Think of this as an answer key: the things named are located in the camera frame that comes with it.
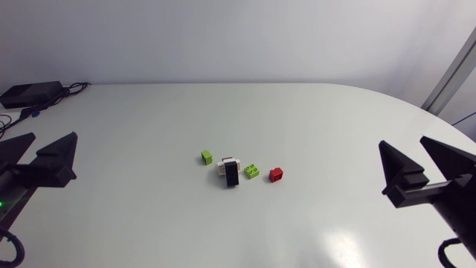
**red lego brick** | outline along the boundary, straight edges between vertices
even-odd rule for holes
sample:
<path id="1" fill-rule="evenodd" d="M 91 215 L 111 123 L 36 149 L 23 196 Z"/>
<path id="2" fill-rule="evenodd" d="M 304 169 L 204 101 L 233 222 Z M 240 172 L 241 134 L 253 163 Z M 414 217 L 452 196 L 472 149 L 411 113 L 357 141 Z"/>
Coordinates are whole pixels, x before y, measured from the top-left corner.
<path id="1" fill-rule="evenodd" d="M 271 182 L 276 182 L 283 178 L 283 170 L 279 167 L 276 167 L 274 170 L 269 171 L 269 180 Z"/>

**power adapter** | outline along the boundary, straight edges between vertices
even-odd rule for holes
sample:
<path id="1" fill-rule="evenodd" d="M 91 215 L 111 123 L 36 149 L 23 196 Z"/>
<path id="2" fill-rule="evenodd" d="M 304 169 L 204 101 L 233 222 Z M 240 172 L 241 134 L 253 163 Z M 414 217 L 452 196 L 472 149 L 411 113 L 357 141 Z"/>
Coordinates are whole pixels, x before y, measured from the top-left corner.
<path id="1" fill-rule="evenodd" d="M 22 108 L 49 102 L 65 90 L 59 81 L 12 86 L 2 96 L 5 109 Z"/>

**metal frame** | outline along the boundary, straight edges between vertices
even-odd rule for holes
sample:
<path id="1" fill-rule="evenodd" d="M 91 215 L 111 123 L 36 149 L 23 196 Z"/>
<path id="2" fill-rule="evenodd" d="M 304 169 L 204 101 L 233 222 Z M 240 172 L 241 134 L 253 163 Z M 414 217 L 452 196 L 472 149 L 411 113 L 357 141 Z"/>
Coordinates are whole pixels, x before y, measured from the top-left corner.
<path id="1" fill-rule="evenodd" d="M 441 77 L 433 92 L 422 105 L 422 109 L 434 115 L 440 114 L 466 78 L 476 67 L 476 28 Z"/>

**black device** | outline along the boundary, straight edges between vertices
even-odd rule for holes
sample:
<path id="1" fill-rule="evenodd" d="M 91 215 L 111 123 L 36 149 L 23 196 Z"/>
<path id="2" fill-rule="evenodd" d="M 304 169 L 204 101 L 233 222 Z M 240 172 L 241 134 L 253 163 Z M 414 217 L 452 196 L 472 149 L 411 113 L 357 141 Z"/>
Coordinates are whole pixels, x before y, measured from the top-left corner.
<path id="1" fill-rule="evenodd" d="M 0 103 L 6 109 L 22 108 L 47 103 L 65 91 L 59 81 L 12 86 L 2 96 Z"/>
<path id="2" fill-rule="evenodd" d="M 453 243 L 463 243 L 476 260 L 476 156 L 427 137 L 422 137 L 420 143 L 446 182 L 427 185 L 423 167 L 381 141 L 380 156 L 387 180 L 382 193 L 396 208 L 429 203 L 440 213 L 458 237 L 444 241 L 440 247 L 443 266 L 453 267 L 444 254 L 444 248 Z"/>
<path id="3" fill-rule="evenodd" d="M 18 238 L 8 229 L 38 187 L 64 188 L 76 179 L 72 167 L 77 135 L 68 134 L 36 152 L 29 165 L 17 164 L 35 135 L 28 133 L 0 141 L 0 240 L 12 241 L 17 256 L 13 261 L 0 261 L 0 267 L 16 267 L 25 256 Z"/>

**white wall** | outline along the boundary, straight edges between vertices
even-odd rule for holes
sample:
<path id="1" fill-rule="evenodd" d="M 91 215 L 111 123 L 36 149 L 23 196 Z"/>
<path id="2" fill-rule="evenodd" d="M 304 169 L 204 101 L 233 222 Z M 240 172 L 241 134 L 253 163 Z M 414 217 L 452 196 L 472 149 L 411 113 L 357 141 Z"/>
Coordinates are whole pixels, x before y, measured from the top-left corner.
<path id="1" fill-rule="evenodd" d="M 476 25 L 473 0 L 0 2 L 18 83 L 328 82 L 420 105 Z"/>
<path id="2" fill-rule="evenodd" d="M 469 75 L 465 83 L 441 111 L 439 116 L 450 124 L 458 122 L 476 112 L 476 69 Z M 455 126 L 473 141 L 476 141 L 476 115 Z"/>

